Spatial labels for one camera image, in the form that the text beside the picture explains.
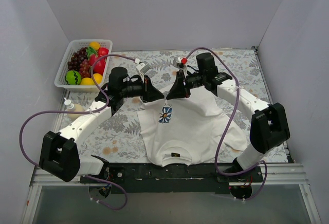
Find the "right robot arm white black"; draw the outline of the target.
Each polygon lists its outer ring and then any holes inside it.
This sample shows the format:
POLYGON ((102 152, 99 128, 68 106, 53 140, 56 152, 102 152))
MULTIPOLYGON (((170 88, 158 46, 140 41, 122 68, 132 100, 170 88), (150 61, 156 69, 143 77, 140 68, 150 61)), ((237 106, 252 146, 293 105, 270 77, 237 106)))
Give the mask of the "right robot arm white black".
POLYGON ((231 167, 218 173, 223 176, 247 174, 275 147, 290 138, 285 109, 282 104, 262 101, 239 86, 231 71, 220 72, 215 64, 217 55, 206 52, 196 56, 197 70, 189 73, 186 58, 175 58, 176 79, 166 99, 188 98, 191 90, 204 87, 215 96, 226 100, 250 121, 250 143, 234 159, 231 167))

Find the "small round brooch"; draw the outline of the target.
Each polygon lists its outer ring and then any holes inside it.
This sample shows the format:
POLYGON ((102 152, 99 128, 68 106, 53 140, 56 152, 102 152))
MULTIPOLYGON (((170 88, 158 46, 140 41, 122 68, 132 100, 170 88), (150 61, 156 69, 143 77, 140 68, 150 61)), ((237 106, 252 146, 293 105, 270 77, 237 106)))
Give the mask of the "small round brooch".
POLYGON ((164 104, 163 104, 163 107, 169 107, 170 106, 170 103, 168 103, 168 100, 167 100, 168 94, 169 94, 169 91, 165 91, 163 93, 163 95, 164 95, 164 104))

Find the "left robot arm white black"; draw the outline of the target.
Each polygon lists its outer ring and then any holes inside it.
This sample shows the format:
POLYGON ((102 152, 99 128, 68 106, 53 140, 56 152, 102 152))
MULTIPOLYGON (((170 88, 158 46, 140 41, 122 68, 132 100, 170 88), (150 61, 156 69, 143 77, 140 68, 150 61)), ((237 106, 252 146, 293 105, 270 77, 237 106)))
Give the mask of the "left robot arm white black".
POLYGON ((128 79, 127 69, 115 67, 108 82, 87 110, 70 125, 57 133, 48 132, 41 149, 39 166, 65 182, 77 175, 100 175, 107 161, 98 156, 79 156, 78 146, 104 121, 111 118, 123 105, 125 98, 140 97, 143 102, 164 98, 148 76, 134 75, 128 79))

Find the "white t-shirt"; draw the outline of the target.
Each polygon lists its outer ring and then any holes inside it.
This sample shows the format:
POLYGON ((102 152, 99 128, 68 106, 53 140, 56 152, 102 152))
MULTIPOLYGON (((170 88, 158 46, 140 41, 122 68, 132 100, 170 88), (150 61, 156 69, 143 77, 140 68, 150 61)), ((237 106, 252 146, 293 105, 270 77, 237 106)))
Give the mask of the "white t-shirt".
POLYGON ((143 104, 137 115, 148 160, 157 166, 213 160, 220 138, 223 148, 247 147, 246 135, 234 122, 223 133, 229 118, 204 87, 192 89, 188 98, 143 104))

